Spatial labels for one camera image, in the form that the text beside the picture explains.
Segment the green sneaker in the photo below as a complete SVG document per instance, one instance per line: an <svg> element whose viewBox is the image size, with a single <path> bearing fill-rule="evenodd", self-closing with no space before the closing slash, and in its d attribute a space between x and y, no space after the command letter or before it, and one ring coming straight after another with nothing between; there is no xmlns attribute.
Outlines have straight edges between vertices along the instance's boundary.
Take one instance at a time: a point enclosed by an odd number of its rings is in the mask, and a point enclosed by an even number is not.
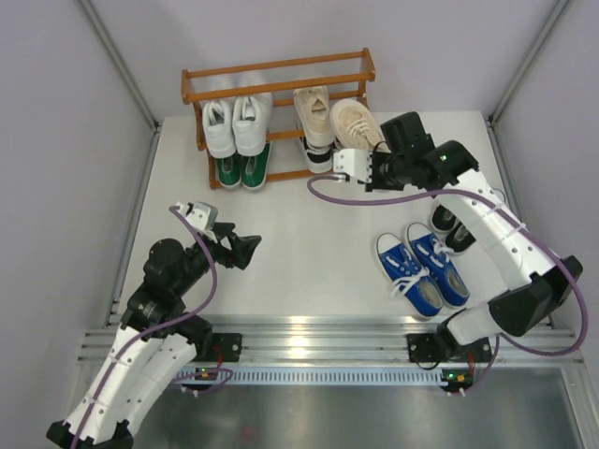
<svg viewBox="0 0 599 449"><path fill-rule="evenodd" d="M256 156L241 157L241 183L250 191L261 189L266 183L270 159L270 143Z"/></svg>
<svg viewBox="0 0 599 449"><path fill-rule="evenodd" d="M240 158L236 153L226 158L215 159L215 168L222 188L235 190L241 186Z"/></svg>

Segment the black white sneaker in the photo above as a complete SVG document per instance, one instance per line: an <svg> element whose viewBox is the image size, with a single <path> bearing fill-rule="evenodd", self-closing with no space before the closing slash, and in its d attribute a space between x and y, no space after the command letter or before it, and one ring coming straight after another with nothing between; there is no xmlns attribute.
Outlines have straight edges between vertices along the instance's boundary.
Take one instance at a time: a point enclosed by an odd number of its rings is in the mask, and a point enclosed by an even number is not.
<svg viewBox="0 0 599 449"><path fill-rule="evenodd" d="M302 137L299 139L299 148L305 157L308 169L312 173L322 174L332 170L332 144L325 147L314 147L310 145L306 137Z"/></svg>
<svg viewBox="0 0 599 449"><path fill-rule="evenodd" d="M334 173L341 172L342 157L340 156L340 152L344 149L345 149L345 146L342 144L342 142L339 139L335 139L334 142L330 146L332 170Z"/></svg>

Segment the blue sneaker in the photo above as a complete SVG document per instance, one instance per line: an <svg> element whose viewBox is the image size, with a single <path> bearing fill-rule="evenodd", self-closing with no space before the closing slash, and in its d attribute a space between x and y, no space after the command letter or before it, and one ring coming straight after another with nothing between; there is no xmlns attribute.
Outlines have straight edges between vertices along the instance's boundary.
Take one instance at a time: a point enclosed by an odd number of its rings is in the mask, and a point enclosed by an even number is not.
<svg viewBox="0 0 599 449"><path fill-rule="evenodd" d="M390 282L393 296L405 298L416 319L427 320L439 314L443 307L441 293L425 268L394 234L380 235L374 244L376 260Z"/></svg>
<svg viewBox="0 0 599 449"><path fill-rule="evenodd" d="M464 307L470 298L470 291L451 259L454 251L422 223L408 225L406 237L418 262L429 270L445 303L452 308Z"/></svg>

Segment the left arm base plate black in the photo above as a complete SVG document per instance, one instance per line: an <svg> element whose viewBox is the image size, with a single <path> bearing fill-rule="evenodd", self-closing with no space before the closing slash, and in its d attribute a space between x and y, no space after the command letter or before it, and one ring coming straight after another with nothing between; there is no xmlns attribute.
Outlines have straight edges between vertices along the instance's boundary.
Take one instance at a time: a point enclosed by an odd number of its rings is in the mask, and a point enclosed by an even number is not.
<svg viewBox="0 0 599 449"><path fill-rule="evenodd" d="M242 349L241 333L210 333L198 346L194 362L237 363Z"/></svg>

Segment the beige sneaker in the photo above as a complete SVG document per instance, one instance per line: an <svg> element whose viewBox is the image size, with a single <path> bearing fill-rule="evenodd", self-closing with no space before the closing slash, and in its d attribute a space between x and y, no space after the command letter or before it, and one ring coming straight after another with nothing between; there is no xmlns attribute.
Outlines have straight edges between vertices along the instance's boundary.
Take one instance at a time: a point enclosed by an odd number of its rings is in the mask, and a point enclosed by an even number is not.
<svg viewBox="0 0 599 449"><path fill-rule="evenodd" d="M294 106L304 136L313 147L328 147L335 134L330 123L329 91L324 85L297 89Z"/></svg>
<svg viewBox="0 0 599 449"><path fill-rule="evenodd" d="M337 101L330 110L336 148L389 152L380 125L370 110L354 99Z"/></svg>

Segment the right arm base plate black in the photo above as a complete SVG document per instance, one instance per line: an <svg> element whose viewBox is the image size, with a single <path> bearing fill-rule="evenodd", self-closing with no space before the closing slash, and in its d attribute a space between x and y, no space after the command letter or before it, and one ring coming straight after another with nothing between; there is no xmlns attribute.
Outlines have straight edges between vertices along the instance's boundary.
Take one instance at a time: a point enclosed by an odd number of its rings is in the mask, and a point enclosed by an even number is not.
<svg viewBox="0 0 599 449"><path fill-rule="evenodd" d="M488 338L460 345L446 332L431 332L411 333L406 336L406 340L409 361L422 366L442 363L488 363L492 356Z"/></svg>

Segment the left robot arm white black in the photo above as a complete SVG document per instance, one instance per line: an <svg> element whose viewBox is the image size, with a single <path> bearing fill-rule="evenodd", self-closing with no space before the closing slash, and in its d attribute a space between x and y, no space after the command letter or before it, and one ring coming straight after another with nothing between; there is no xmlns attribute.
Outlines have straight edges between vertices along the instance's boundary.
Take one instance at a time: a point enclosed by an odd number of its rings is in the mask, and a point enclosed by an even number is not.
<svg viewBox="0 0 599 449"><path fill-rule="evenodd" d="M76 409L51 424L48 440L61 448L130 448L139 428L176 374L210 358L212 324L186 311L183 296L221 265L245 269L260 236L240 237L219 223L215 238L196 232L183 247L161 239L150 249L141 285L127 302L110 351Z"/></svg>

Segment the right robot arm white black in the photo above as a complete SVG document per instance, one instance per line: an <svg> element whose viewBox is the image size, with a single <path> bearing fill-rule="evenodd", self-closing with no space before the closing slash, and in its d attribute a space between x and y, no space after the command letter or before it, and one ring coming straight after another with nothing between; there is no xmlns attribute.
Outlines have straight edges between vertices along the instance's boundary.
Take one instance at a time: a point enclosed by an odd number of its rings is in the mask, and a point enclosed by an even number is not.
<svg viewBox="0 0 599 449"><path fill-rule="evenodd" d="M420 116L407 112L381 126L387 152L374 151L368 164L370 190L400 191L407 185L433 196L452 212L498 269L506 291L445 320L438 352L456 361L472 343L504 335L509 341L577 298L581 329L577 350L588 331L588 311L577 284L582 266L574 256L559 257L537 239L492 192L475 157L458 141L435 145Z"/></svg>

